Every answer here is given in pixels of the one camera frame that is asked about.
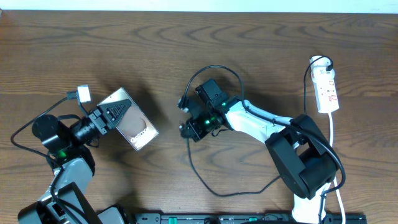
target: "power strip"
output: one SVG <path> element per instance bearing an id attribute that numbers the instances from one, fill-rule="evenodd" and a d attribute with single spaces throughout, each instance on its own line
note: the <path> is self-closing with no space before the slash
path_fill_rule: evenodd
<path id="1" fill-rule="evenodd" d="M 319 57 L 321 56 L 312 57 L 310 63 Z M 311 65 L 311 79 L 319 113 L 331 113 L 339 108 L 334 80 L 335 70 L 326 70 L 330 64 L 331 61 L 328 58 L 321 58 Z"/>

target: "wooden surface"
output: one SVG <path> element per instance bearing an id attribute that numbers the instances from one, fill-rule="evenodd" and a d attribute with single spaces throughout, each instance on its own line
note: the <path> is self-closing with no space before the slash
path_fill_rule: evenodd
<path id="1" fill-rule="evenodd" d="M 15 223 L 52 174 L 45 160 L 12 146 L 10 135 L 77 85 L 89 84 L 95 103 L 124 87 L 160 135 L 136 152 L 117 132 L 92 149 L 96 174 L 86 191 L 95 210 L 121 202 L 163 212 L 291 210 L 293 195 L 279 180 L 261 195 L 217 198 L 187 161 L 177 109 L 189 78 L 223 64 L 243 78 L 247 99 L 272 113 L 303 111 L 303 72 L 312 55 L 335 62 L 340 109 L 335 150 L 347 173 L 341 190 L 347 212 L 369 223 L 398 222 L 398 17 L 367 14 L 230 14 L 176 12 L 11 11 L 0 17 L 0 223 Z M 235 78 L 214 77 L 229 93 Z M 328 136 L 308 79 L 308 113 Z M 53 114 L 81 115 L 75 101 Z M 30 128 L 16 141 L 46 152 Z M 221 133 L 193 144 L 193 161 L 220 193 L 259 190 L 277 175 L 266 148 L 246 134 Z M 339 212 L 334 194 L 326 208 Z"/>

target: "green light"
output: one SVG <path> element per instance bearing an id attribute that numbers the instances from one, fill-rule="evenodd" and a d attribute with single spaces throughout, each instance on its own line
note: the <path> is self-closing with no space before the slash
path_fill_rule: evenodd
<path id="1" fill-rule="evenodd" d="M 58 157 L 65 158 L 67 155 L 63 151 L 58 152 Z"/>

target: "wooden table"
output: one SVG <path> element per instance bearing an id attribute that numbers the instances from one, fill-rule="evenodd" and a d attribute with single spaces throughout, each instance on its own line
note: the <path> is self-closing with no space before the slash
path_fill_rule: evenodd
<path id="1" fill-rule="evenodd" d="M 45 159 L 14 147 L 11 134 L 77 85 L 89 84 L 95 105 L 124 87 L 160 131 L 136 152 L 116 131 L 92 149 L 96 174 L 86 197 L 95 210 L 120 202 L 165 213 L 253 213 L 291 210 L 293 195 L 278 180 L 260 195 L 217 198 L 192 172 L 177 107 L 189 78 L 223 64 L 243 78 L 246 98 L 272 113 L 303 112 L 303 72 L 312 55 L 335 62 L 340 109 L 335 150 L 347 172 L 347 212 L 369 223 L 398 222 L 398 17 L 369 14 L 44 12 L 0 17 L 0 222 L 15 223 L 53 176 Z M 211 70 L 231 94 L 232 75 Z M 328 136 L 308 79 L 308 113 Z M 81 115 L 76 101 L 53 114 Z M 16 141 L 47 152 L 30 128 Z M 220 193 L 259 190 L 277 175 L 267 149 L 238 133 L 193 144 L 199 173 Z M 326 208 L 339 212 L 334 194 Z"/>

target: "white wall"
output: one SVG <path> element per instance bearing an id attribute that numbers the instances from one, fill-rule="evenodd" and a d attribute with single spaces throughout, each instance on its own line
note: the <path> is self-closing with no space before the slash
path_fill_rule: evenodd
<path id="1" fill-rule="evenodd" d="M 398 0 L 0 0 L 28 10 L 398 13 Z"/>

